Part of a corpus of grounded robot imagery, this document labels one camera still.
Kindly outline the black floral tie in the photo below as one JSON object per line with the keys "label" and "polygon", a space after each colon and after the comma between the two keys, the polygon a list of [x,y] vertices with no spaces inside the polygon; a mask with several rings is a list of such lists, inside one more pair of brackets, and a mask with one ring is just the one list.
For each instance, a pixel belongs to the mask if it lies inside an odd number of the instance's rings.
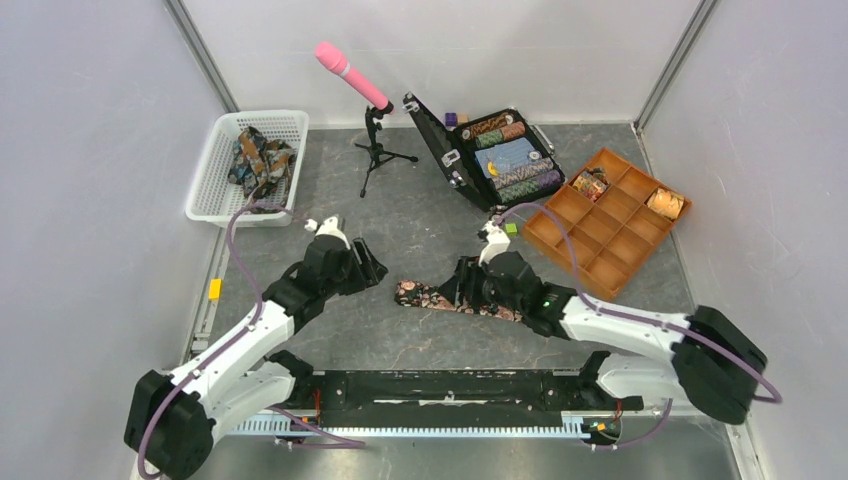
{"label": "black floral tie", "polygon": [[467,315],[499,318],[515,323],[521,323],[523,321],[523,317],[519,312],[495,304],[474,307],[467,301],[463,301],[454,305],[444,295],[438,292],[436,286],[411,280],[400,281],[397,284],[394,301],[403,307],[452,311]]}

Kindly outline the orange compartment tray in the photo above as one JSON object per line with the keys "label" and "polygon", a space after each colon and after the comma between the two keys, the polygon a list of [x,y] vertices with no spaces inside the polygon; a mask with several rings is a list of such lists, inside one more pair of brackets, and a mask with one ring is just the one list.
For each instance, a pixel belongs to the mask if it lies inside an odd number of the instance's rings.
{"label": "orange compartment tray", "polygon": [[[578,193],[572,181],[584,170],[602,167],[609,187],[596,202]],[[521,235],[555,264],[578,274],[593,296],[613,300],[690,209],[691,200],[676,221],[654,213],[646,201],[657,188],[679,193],[608,148],[600,149],[546,203],[564,225],[577,264],[553,220],[534,213]]]}

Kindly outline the white plastic basket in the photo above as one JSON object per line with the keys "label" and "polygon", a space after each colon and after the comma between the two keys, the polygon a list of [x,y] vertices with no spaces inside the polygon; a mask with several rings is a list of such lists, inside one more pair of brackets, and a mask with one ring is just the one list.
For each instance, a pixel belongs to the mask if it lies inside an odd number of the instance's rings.
{"label": "white plastic basket", "polygon": [[309,115],[301,110],[252,110],[219,117],[207,136],[189,190],[184,212],[188,219],[225,228],[247,199],[241,186],[228,180],[235,157],[234,148],[241,132],[253,127],[269,140],[282,140],[296,153],[292,175],[267,197],[267,203],[281,203],[293,210],[301,164],[310,126]]}

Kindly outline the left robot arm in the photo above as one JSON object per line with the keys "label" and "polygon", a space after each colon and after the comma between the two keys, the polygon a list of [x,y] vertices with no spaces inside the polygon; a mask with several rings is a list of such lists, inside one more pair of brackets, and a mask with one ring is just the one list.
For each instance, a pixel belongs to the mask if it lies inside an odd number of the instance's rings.
{"label": "left robot arm", "polygon": [[259,411],[285,402],[306,405],[313,379],[268,361],[272,349],[320,315],[335,295],[378,285],[388,269],[361,238],[319,234],[302,260],[259,296],[229,332],[187,363],[150,370],[136,382],[124,432],[143,479],[187,479],[221,436]]}

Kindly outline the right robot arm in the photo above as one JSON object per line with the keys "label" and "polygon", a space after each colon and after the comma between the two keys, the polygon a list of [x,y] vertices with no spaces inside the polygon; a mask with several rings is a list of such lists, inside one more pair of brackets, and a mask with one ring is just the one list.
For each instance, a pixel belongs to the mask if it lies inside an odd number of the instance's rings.
{"label": "right robot arm", "polygon": [[767,357],[713,307],[669,314],[610,304],[543,281],[514,251],[488,262],[461,258],[438,291],[455,307],[511,312],[545,337],[621,350],[579,378],[578,396],[591,408],[615,397],[683,398],[715,420],[739,425],[759,399]]}

